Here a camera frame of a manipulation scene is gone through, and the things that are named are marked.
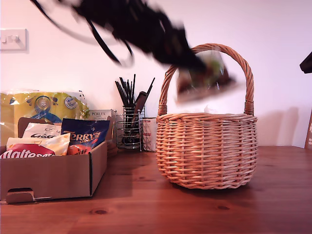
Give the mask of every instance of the wood grain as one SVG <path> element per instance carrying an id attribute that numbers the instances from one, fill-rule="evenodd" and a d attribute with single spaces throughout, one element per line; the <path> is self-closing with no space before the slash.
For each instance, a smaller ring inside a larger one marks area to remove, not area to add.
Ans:
<path id="1" fill-rule="evenodd" d="M 1 204 L 4 234 L 312 233 L 312 151 L 259 147 L 245 186 L 189 190 L 169 183 L 154 153 L 119 153 L 93 198 Z"/>

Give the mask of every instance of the wire utensil holder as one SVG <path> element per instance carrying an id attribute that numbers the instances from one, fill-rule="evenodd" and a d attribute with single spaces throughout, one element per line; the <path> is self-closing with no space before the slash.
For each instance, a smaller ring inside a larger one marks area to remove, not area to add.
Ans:
<path id="1" fill-rule="evenodd" d="M 123 107 L 123 114 L 116 115 L 116 143 L 118 148 L 140 149 L 142 151 L 142 118 L 145 117 L 145 107 L 142 112 L 134 114 L 132 107 Z"/>

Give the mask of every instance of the cardboard box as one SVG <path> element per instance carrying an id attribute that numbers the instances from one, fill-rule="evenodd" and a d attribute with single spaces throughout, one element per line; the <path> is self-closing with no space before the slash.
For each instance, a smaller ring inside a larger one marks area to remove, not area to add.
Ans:
<path id="1" fill-rule="evenodd" d="M 19 128 L 32 122 L 25 119 L 19 122 Z M 5 150 L 6 146 L 1 146 L 0 154 Z M 92 196 L 106 170 L 106 161 L 106 141 L 85 155 L 1 159 L 0 200 L 16 203 Z"/>

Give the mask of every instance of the dark object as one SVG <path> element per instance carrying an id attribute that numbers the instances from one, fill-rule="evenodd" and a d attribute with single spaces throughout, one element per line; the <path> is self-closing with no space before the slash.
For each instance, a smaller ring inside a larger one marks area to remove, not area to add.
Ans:
<path id="1" fill-rule="evenodd" d="M 312 73 L 312 52 L 303 60 L 300 68 L 305 74 Z"/>
<path id="2" fill-rule="evenodd" d="M 35 6 L 63 32 L 86 41 L 84 37 L 59 25 L 44 11 L 37 0 L 30 0 Z M 115 62 L 120 63 L 102 40 L 93 22 L 111 31 L 113 36 L 122 41 L 132 56 L 128 43 L 152 53 L 154 58 L 164 64 L 173 64 L 188 69 L 204 70 L 206 66 L 190 50 L 184 28 L 175 28 L 168 17 L 161 11 L 154 11 L 141 0 L 83 0 L 80 6 L 71 6 L 84 17 L 90 29 L 105 51 Z"/>

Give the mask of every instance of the motion-blurred object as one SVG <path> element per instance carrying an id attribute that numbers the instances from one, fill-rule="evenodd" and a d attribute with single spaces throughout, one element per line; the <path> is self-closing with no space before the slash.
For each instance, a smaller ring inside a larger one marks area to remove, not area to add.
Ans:
<path id="1" fill-rule="evenodd" d="M 37 0 L 30 1 L 57 28 L 77 39 L 83 38 L 51 19 Z M 81 0 L 78 6 L 66 0 L 58 2 L 69 6 L 87 20 L 101 48 L 116 63 L 122 64 L 107 47 L 93 23 L 110 31 L 116 39 L 122 41 L 131 56 L 133 53 L 128 43 L 146 54 L 153 54 L 154 58 L 163 64 L 205 69 L 203 62 L 190 50 L 184 28 L 173 27 L 165 13 L 160 10 L 154 11 L 141 0 Z"/>
<path id="2" fill-rule="evenodd" d="M 218 49 L 198 55 L 206 64 L 205 71 L 179 69 L 176 82 L 177 102 L 187 102 L 223 93 L 236 81 L 229 76 Z"/>

